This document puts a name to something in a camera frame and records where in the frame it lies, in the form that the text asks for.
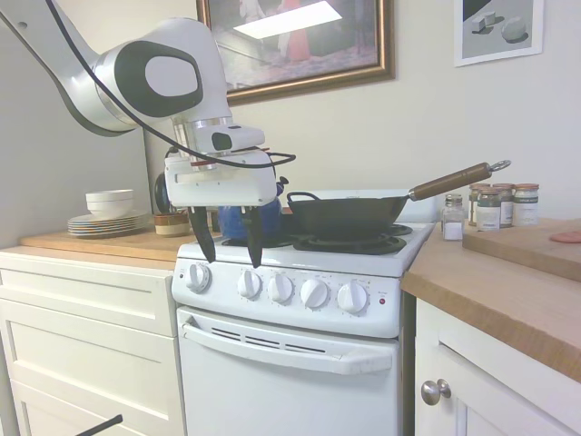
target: spice jar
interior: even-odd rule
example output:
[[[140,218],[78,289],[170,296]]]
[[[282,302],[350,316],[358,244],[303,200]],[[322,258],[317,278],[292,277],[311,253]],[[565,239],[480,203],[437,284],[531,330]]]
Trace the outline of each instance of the spice jar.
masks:
[[[444,241],[462,241],[464,235],[464,207],[462,195],[446,195],[446,207],[442,210],[442,233]]]
[[[538,224],[538,184],[516,185],[514,203],[512,224],[515,227]]]
[[[480,188],[476,211],[479,232],[500,230],[500,204],[500,189]]]
[[[488,188],[489,186],[488,183],[473,183],[470,185],[470,197],[468,199],[468,225],[476,226],[477,224],[476,209],[478,208],[478,189]]]
[[[512,183],[495,183],[493,188],[500,189],[500,228],[512,227],[512,213],[514,208],[515,185]]]

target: blue pot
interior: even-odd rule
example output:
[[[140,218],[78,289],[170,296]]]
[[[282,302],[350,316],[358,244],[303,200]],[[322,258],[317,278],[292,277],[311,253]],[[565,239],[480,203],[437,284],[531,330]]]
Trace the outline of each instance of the blue pot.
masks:
[[[284,191],[284,185],[288,181],[281,177],[277,182],[277,195]],[[262,232],[265,237],[273,236],[281,230],[282,206],[281,201],[275,198],[272,202],[259,207],[262,219]],[[222,235],[228,239],[246,241],[246,226],[242,222],[242,210],[240,206],[223,206],[218,208],[218,220]]]

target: white bowl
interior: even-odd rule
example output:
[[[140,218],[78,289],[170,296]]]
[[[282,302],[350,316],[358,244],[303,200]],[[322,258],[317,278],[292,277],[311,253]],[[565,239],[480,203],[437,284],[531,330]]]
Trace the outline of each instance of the white bowl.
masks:
[[[88,203],[131,200],[133,199],[133,189],[118,189],[116,191],[101,191],[99,193],[88,193],[86,195],[86,199]]]
[[[133,199],[116,202],[87,202],[87,209],[97,218],[112,220],[121,218],[133,208]]]

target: cabinet knob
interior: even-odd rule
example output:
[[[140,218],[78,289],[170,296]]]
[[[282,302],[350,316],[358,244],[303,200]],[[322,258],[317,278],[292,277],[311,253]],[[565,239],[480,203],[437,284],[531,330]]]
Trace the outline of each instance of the cabinet knob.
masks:
[[[421,398],[428,406],[435,406],[439,403],[439,397],[450,398],[452,391],[448,382],[439,379],[438,382],[426,381],[421,385]]]

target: small bowl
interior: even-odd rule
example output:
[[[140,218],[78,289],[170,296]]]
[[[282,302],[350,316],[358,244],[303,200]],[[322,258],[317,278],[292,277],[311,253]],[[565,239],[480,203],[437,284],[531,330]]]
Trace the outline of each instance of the small bowl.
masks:
[[[101,191],[99,193],[88,193],[85,197],[88,203],[131,200],[133,199],[133,189],[118,189],[116,191]]]
[[[190,221],[186,213],[161,213],[153,217],[155,232],[165,238],[190,234]]]
[[[87,209],[97,218],[112,220],[128,214],[133,208],[133,198],[114,202],[87,202]]]

